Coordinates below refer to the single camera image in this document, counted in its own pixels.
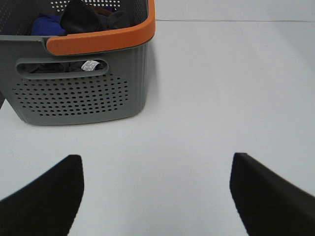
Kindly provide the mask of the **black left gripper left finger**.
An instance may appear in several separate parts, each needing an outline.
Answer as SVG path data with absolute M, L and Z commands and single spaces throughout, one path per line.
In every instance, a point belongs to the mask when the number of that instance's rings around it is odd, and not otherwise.
M 69 155 L 0 202 L 2 236 L 66 236 L 84 193 L 80 155 Z

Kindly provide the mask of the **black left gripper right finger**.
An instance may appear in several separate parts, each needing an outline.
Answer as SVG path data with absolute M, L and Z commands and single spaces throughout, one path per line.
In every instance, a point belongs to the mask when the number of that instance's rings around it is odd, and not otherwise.
M 250 236 L 313 236 L 315 198 L 246 153 L 233 156 L 229 188 Z

